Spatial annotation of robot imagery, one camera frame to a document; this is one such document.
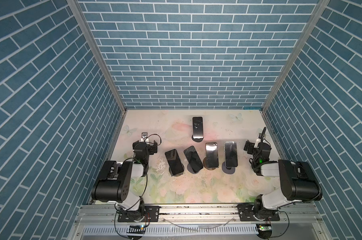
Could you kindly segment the purple metal phone stand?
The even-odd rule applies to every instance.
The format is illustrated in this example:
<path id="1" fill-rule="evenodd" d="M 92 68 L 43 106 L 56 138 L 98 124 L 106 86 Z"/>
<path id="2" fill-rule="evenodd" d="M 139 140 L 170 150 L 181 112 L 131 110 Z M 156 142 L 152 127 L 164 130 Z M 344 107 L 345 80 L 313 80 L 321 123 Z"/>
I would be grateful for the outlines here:
<path id="1" fill-rule="evenodd" d="M 232 175 L 232 174 L 235 173 L 236 168 L 235 168 L 235 167 L 227 168 L 227 167 L 226 167 L 226 163 L 224 162 L 224 163 L 222 164 L 222 170 L 223 170 L 223 172 L 224 172 L 225 174 Z"/>

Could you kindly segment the wooden base phone stand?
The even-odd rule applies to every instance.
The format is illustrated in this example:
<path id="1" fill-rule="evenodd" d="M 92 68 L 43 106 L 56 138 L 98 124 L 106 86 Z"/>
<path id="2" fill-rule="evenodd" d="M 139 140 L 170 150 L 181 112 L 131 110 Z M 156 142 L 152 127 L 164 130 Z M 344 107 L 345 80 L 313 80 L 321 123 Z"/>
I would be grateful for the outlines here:
<path id="1" fill-rule="evenodd" d="M 208 164 L 208 165 L 205 165 L 205 168 L 209 171 L 212 171 L 212 170 L 215 170 L 216 168 L 218 168 L 218 166 L 219 165 L 217 165 L 217 164 L 213 164 L 213 165 Z"/>

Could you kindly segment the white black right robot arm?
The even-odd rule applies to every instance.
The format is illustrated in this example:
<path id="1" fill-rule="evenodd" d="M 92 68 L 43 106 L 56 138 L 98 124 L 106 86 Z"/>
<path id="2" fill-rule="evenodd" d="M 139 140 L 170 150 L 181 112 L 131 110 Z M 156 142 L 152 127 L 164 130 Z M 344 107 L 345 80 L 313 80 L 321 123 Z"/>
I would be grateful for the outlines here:
<path id="1" fill-rule="evenodd" d="M 280 180 L 280 186 L 273 192 L 257 196 L 254 215 L 264 219 L 290 204 L 320 201 L 323 191 L 311 166 L 307 162 L 271 161 L 271 149 L 271 145 L 261 139 L 255 143 L 246 141 L 244 146 L 244 150 L 252 155 L 249 162 L 256 175 Z"/>

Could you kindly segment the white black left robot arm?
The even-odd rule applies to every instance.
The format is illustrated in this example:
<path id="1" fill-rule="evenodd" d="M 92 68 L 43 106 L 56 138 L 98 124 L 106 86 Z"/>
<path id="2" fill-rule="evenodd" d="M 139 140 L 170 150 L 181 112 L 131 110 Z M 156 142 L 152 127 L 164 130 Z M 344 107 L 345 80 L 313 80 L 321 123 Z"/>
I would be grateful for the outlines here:
<path id="1" fill-rule="evenodd" d="M 145 213 L 143 195 L 130 191 L 131 178 L 148 177 L 149 157 L 158 152 L 156 141 L 146 139 L 133 143 L 134 156 L 122 163 L 105 161 L 91 190 L 94 201 L 113 202 L 118 213 Z"/>

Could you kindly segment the black stand far left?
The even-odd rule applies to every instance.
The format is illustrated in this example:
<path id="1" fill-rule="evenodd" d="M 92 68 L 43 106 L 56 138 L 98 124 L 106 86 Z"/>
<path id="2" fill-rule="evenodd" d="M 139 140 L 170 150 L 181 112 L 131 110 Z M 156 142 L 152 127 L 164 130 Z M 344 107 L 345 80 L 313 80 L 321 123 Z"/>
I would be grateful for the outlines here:
<path id="1" fill-rule="evenodd" d="M 179 173 L 174 174 L 174 173 L 172 172 L 172 169 L 171 169 L 170 167 L 169 167 L 169 172 L 170 172 L 170 174 L 171 174 L 172 177 L 178 177 L 178 176 L 181 176 L 181 175 L 184 174 L 184 171 L 181 171 L 181 172 L 179 172 Z"/>

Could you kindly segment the black back phone stand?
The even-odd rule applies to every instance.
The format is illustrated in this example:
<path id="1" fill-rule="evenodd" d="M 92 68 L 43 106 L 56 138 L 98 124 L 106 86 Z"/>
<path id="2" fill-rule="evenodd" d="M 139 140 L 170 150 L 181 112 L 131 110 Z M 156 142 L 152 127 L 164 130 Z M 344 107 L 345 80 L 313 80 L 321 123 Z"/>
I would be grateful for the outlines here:
<path id="1" fill-rule="evenodd" d="M 200 143 L 200 142 L 202 142 L 204 140 L 204 136 L 194 136 L 194 135 L 192 135 L 192 140 L 194 142 Z"/>

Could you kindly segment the right controller board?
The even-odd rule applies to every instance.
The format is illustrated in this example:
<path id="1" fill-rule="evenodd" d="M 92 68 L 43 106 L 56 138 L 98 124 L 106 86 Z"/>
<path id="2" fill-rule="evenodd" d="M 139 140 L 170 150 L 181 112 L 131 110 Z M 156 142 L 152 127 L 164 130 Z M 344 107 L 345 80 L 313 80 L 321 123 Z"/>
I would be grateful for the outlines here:
<path id="1" fill-rule="evenodd" d="M 273 228 L 271 225 L 260 224 L 260 225 L 258 225 L 258 231 L 259 232 L 272 232 Z"/>

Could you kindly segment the controller board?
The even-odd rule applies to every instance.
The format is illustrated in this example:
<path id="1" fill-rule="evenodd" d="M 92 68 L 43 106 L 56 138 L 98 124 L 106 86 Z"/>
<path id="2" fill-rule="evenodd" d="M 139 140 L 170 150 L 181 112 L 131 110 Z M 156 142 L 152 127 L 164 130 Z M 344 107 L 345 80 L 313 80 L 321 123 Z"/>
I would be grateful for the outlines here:
<path id="1" fill-rule="evenodd" d="M 259 232 L 272 232 L 273 228 L 271 225 L 260 224 L 260 225 L 258 225 L 258 231 Z"/>
<path id="2" fill-rule="evenodd" d="M 127 234 L 128 235 L 132 235 L 132 234 L 145 234 L 146 233 L 146 228 L 145 226 L 129 226 L 127 228 Z"/>

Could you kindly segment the left controller board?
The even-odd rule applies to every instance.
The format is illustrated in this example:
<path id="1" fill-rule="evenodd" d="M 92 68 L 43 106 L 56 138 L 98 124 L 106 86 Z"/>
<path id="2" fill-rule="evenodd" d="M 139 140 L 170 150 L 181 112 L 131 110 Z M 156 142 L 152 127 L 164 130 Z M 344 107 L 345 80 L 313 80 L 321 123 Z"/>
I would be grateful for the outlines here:
<path id="1" fill-rule="evenodd" d="M 146 228 L 145 226 L 129 226 L 127 228 L 127 234 L 128 235 L 132 235 L 132 234 L 145 234 L 146 233 Z"/>

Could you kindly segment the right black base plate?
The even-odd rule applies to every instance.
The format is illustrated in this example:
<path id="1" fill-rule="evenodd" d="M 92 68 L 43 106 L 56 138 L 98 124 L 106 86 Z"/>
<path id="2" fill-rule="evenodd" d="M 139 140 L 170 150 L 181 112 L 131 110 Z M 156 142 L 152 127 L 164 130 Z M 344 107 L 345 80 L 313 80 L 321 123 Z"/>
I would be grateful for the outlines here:
<path id="1" fill-rule="evenodd" d="M 254 206 L 250 203 L 243 203 L 237 205 L 238 214 L 241 222 L 251 221 L 279 221 L 280 216 L 275 210 L 268 210 L 264 207 Z"/>

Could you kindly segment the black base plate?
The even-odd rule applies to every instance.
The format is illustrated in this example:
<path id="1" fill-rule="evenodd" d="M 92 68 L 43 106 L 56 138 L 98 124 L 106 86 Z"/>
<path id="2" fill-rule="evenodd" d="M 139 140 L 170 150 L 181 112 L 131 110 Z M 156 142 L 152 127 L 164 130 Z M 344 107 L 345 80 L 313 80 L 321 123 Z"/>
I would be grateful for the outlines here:
<path id="1" fill-rule="evenodd" d="M 241 222 L 251 221 L 279 221 L 280 216 L 275 210 L 268 210 L 264 207 L 254 206 L 250 203 L 243 203 L 237 205 L 238 214 Z"/>
<path id="2" fill-rule="evenodd" d="M 133 223 L 133 222 L 158 222 L 160 214 L 159 206 L 143 205 L 136 211 L 121 212 L 117 215 L 118 223 Z"/>

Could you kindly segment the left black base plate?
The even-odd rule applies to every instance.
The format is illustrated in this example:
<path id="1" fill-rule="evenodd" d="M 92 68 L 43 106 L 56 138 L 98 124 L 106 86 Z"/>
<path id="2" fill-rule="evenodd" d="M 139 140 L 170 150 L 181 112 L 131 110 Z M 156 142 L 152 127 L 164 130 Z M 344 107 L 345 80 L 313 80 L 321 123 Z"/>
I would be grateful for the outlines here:
<path id="1" fill-rule="evenodd" d="M 117 215 L 118 223 L 133 223 L 133 222 L 158 222 L 160 214 L 159 206 L 143 205 L 136 211 L 121 212 Z"/>

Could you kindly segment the aluminium mounting rail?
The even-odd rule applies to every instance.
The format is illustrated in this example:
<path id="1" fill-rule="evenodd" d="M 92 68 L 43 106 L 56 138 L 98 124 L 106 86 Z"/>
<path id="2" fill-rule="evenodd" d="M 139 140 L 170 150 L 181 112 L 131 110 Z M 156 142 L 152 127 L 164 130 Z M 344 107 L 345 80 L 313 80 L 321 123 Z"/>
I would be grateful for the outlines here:
<path id="1" fill-rule="evenodd" d="M 146 206 L 159 206 L 160 214 L 158 222 L 164 224 L 173 223 L 221 223 L 232 220 L 232 223 L 241 223 L 237 209 L 238 204 L 148 204 Z M 321 223 L 320 216 L 314 204 L 297 203 L 283 207 L 278 211 L 279 221 L 274 223 Z M 77 225 L 110 225 L 115 220 L 116 209 L 114 205 L 83 205 L 76 217 Z"/>

